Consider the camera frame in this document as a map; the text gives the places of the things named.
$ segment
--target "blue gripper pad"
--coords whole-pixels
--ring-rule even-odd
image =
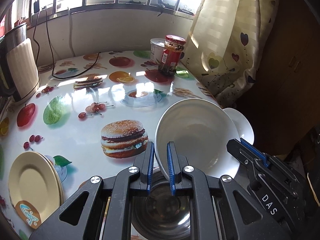
[[[174,167],[172,162],[172,155],[169,143],[167,143],[167,161],[168,161],[168,170],[169,170],[169,182],[170,182],[170,190],[172,196],[176,194],[176,185],[174,183]]]
[[[152,185],[154,158],[155,158],[155,148],[154,148],[154,144],[152,143],[151,152],[150,152],[150,159],[149,159],[149,166],[148,166],[148,173],[147,173],[147,192],[148,192],[148,195],[150,195],[151,185]]]
[[[253,147],[250,143],[240,138],[240,142],[243,146],[247,147],[252,153],[254,153],[258,158],[262,160],[263,165],[267,168],[269,165],[267,164],[267,158],[255,147]]]

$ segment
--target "red lid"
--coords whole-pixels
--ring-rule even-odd
[[[181,37],[175,36],[175,35],[167,35],[165,37],[165,39],[168,41],[178,43],[178,44],[185,44],[186,43],[186,40],[184,38],[181,38]]]

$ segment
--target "kettle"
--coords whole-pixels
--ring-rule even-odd
[[[39,81],[27,24],[23,23],[0,38],[0,96],[27,101],[39,88]]]

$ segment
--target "stainless steel bowl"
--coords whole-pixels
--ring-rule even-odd
[[[148,240],[190,239],[189,198],[172,196],[158,167],[153,170],[150,195],[133,198],[132,225]]]

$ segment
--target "yellow curtain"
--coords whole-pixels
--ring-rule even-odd
[[[255,82],[279,0],[202,0],[182,62],[226,107]]]

